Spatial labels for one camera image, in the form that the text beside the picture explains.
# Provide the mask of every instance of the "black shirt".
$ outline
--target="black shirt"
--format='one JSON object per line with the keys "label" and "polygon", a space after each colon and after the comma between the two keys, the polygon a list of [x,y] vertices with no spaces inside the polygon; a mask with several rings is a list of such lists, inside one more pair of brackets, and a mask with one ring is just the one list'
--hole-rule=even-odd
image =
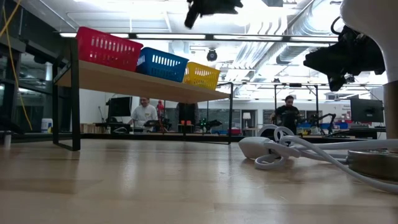
{"label": "black shirt", "polygon": [[282,126],[289,128],[296,133],[296,119],[299,116],[299,109],[295,106],[280,106],[275,110],[275,115],[280,116]]}

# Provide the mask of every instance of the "ceiling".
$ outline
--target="ceiling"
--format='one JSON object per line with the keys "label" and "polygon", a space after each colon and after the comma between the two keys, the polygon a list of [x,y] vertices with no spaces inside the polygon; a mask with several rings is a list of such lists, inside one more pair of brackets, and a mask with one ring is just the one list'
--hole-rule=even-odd
{"label": "ceiling", "polygon": [[[193,29],[183,22],[188,12],[186,0],[29,0],[22,6],[59,32],[76,32],[87,26],[103,32],[252,34],[252,35],[332,35],[330,25],[339,16],[338,1],[284,0],[283,7],[268,7],[262,0],[242,0],[238,15],[198,18]],[[342,27],[339,21],[336,28]],[[221,70],[219,81],[263,82],[275,78],[287,83],[328,83],[326,75],[302,65],[305,54],[325,44],[267,42],[215,42],[182,40],[141,40],[145,46],[171,52],[191,61]],[[218,59],[208,62],[209,49]],[[385,75],[363,73],[359,83],[384,84]],[[229,91],[225,86],[222,91]],[[237,87],[240,97],[273,95],[260,85]],[[283,89],[279,94],[312,98],[308,90]]]}

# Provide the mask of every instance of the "security camera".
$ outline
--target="security camera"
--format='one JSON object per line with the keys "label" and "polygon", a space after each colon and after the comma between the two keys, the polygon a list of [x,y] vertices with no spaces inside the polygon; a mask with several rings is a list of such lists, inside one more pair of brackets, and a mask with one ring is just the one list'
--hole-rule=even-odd
{"label": "security camera", "polygon": [[215,60],[217,60],[216,50],[210,49],[209,52],[207,53],[207,61],[214,62]]}

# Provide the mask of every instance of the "coiled cord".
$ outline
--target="coiled cord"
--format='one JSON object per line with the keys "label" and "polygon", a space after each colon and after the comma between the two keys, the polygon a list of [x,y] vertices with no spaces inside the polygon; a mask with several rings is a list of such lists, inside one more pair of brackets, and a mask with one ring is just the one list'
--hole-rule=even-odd
{"label": "coiled cord", "polygon": [[324,150],[344,150],[344,149],[355,149],[355,150],[367,150],[367,149],[383,149],[388,147],[398,147],[398,139],[388,140],[369,140],[363,142],[342,142],[342,143],[331,143],[331,144],[311,144],[304,139],[297,138],[293,132],[285,127],[278,127],[270,124],[265,126],[266,129],[274,129],[275,141],[265,141],[264,147],[270,149],[273,154],[258,157],[255,161],[255,167],[262,170],[270,170],[285,165],[286,160],[292,157],[306,157],[309,159],[316,159],[319,161],[327,161],[352,177],[360,180],[361,182],[368,184],[376,189],[383,190],[398,194],[398,185],[387,184],[369,177],[365,177],[345,166],[346,155],[341,154],[328,154]]}

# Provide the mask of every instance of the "blue basket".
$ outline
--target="blue basket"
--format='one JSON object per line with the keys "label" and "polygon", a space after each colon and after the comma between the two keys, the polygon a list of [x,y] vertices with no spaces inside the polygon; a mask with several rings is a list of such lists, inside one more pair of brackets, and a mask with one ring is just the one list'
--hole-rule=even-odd
{"label": "blue basket", "polygon": [[157,78],[182,82],[188,59],[144,47],[138,58],[136,72]]}

